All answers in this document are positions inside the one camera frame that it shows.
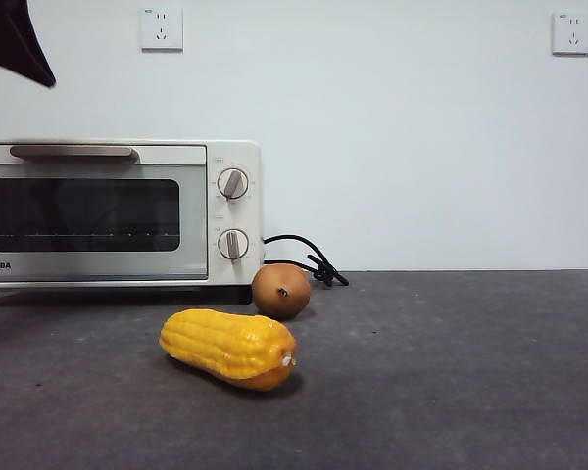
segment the corn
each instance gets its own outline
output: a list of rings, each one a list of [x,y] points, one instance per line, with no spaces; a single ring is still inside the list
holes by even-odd
[[[159,344],[181,362],[246,389],[267,391],[296,364],[296,340],[276,320],[211,309],[189,309],[164,324]]]

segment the oven window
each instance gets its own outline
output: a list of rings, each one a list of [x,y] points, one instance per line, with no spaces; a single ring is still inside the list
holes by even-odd
[[[167,179],[0,179],[0,252],[170,252],[179,188]]]

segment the control knob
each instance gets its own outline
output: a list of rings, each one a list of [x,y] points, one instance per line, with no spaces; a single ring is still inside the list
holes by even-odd
[[[248,251],[248,237],[241,230],[226,230],[218,240],[220,253],[228,259],[240,259]]]
[[[227,199],[241,198],[248,189],[248,177],[241,169],[226,169],[220,173],[218,189]]]

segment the toaster oven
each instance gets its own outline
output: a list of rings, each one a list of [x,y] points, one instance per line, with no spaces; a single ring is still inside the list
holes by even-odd
[[[248,287],[261,224],[253,142],[0,142],[0,290]]]

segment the wall outlet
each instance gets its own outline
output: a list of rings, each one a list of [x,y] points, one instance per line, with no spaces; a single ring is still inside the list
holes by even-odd
[[[181,8],[145,8],[140,13],[140,23],[142,50],[183,50]]]
[[[588,55],[588,14],[553,13],[551,33],[554,54]]]

